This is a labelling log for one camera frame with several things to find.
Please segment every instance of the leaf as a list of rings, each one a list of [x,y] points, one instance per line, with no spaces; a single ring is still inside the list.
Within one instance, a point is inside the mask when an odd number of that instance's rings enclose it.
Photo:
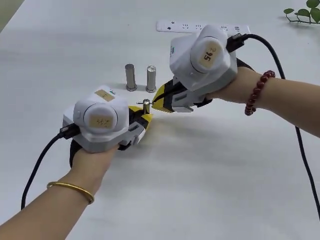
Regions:
[[[310,14],[316,23],[320,22],[320,9],[319,8],[311,8]]]
[[[287,8],[287,9],[283,10],[284,14],[290,14],[293,11],[294,11],[294,9],[292,9],[292,8]]]
[[[320,0],[308,0],[306,1],[306,5],[308,6],[308,8],[314,9],[316,7],[318,7],[318,5],[320,4]]]
[[[310,17],[310,12],[307,9],[299,9],[299,11],[296,13],[298,16],[303,16],[303,17]]]

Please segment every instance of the red beaded bracelet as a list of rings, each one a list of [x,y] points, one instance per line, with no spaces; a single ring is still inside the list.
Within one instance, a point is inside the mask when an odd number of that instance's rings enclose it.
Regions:
[[[269,78],[274,78],[276,76],[274,71],[266,71],[261,77],[260,80],[256,83],[255,88],[253,89],[253,93],[250,95],[248,102],[245,105],[244,114],[247,116],[251,116],[257,110],[254,107],[255,102],[260,96],[262,89],[264,89],[265,83]]]

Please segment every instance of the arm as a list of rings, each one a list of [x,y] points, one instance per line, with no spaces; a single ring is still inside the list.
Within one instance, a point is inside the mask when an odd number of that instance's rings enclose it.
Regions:
[[[94,195],[115,151],[116,148],[89,154],[79,150],[73,158],[72,169],[60,181],[82,187]],[[0,239],[64,240],[87,205],[88,200],[81,193],[52,186],[0,226]]]
[[[261,74],[246,67],[238,68],[236,79],[208,98],[246,103]],[[291,124],[320,138],[320,86],[304,82],[270,78],[265,84],[256,108],[269,110]]]

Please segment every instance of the hand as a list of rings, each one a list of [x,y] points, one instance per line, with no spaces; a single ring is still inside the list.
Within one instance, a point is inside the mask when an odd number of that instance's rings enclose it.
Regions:
[[[77,151],[73,157],[72,170],[83,174],[93,173],[103,176],[109,169],[118,145],[106,152],[88,153],[83,148]]]
[[[228,102],[244,104],[248,101],[261,74],[255,72],[249,65],[237,60],[238,73],[234,81],[223,89],[209,93],[208,99],[222,99]]]

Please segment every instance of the small metal part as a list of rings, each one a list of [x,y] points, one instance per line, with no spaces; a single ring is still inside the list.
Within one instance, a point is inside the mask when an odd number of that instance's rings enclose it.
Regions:
[[[126,85],[125,88],[129,92],[137,90],[136,78],[135,78],[135,66],[133,64],[127,64],[124,66],[125,76],[126,76]]]
[[[157,90],[156,87],[156,67],[150,65],[146,68],[146,87],[145,90],[148,93],[154,93]]]
[[[150,105],[152,105],[152,103],[149,99],[138,101],[136,104],[143,104],[143,114],[150,114]]]

